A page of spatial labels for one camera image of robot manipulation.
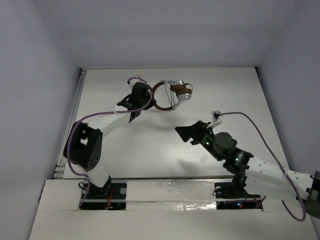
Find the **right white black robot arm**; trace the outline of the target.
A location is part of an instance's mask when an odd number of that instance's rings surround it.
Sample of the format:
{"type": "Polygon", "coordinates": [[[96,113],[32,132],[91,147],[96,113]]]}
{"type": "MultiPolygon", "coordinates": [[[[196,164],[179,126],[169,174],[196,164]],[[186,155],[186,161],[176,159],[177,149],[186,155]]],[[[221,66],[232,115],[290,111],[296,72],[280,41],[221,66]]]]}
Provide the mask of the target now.
{"type": "Polygon", "coordinates": [[[177,126],[183,142],[201,145],[223,168],[233,174],[230,183],[219,184],[219,199],[238,200],[260,196],[278,199],[302,207],[302,212],[320,217],[320,173],[300,173],[259,159],[237,147],[227,132],[214,133],[208,123],[198,121],[190,126],[177,126]]]}

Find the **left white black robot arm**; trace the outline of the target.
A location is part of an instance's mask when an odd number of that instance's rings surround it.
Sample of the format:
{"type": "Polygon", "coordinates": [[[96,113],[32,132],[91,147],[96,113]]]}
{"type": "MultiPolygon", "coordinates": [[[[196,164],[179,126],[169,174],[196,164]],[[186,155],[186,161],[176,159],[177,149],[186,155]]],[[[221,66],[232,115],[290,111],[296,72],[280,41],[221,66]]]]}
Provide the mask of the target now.
{"type": "Polygon", "coordinates": [[[145,80],[132,77],[127,83],[131,93],[111,111],[92,113],[73,124],[63,150],[71,172],[87,179],[88,187],[100,197],[111,193],[112,184],[111,177],[100,163],[103,139],[155,104],[152,88],[145,80]]]}

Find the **brown silver headphones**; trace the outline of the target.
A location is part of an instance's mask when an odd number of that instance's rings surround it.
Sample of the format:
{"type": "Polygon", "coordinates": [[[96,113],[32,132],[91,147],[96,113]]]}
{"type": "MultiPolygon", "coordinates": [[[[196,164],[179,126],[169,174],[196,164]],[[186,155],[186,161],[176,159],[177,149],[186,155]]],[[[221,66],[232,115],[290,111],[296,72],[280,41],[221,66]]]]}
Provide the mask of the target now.
{"type": "Polygon", "coordinates": [[[193,86],[190,83],[185,83],[183,80],[160,80],[152,88],[152,94],[152,97],[155,101],[154,107],[159,111],[169,112],[176,110],[179,105],[186,101],[189,101],[192,98],[193,86]],[[171,93],[175,94],[177,103],[175,103],[172,95],[167,95],[170,104],[169,107],[161,107],[157,104],[155,93],[161,86],[163,86],[164,88],[168,88],[171,93]]]}

